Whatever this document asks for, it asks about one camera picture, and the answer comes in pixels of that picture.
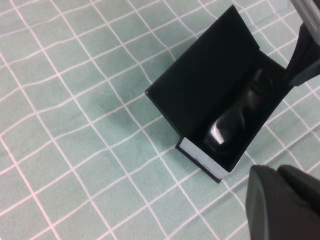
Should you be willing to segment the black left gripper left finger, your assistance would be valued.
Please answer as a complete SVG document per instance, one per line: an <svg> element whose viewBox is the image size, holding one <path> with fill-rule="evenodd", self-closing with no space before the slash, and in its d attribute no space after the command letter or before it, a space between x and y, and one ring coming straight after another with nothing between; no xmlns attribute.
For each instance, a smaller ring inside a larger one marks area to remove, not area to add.
<svg viewBox="0 0 320 240"><path fill-rule="evenodd" d="M252 240L320 238L320 214L269 166L250 168L245 210Z"/></svg>

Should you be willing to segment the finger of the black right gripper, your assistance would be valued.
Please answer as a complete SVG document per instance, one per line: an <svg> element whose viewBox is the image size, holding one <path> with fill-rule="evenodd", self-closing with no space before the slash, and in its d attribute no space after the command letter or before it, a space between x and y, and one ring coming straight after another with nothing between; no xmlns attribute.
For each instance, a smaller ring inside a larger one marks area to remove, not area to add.
<svg viewBox="0 0 320 240"><path fill-rule="evenodd" d="M303 23L297 43L286 68L284 82L295 87L320 75L320 45L316 43Z"/></svg>

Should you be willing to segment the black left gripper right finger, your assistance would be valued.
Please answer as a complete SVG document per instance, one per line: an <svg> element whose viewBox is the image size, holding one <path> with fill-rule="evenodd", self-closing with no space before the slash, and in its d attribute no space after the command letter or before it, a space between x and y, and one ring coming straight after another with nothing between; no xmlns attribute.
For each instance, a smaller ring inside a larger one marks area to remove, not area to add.
<svg viewBox="0 0 320 240"><path fill-rule="evenodd" d="M316 214L320 213L320 181L318 179L287 164L279 166L277 172Z"/></svg>

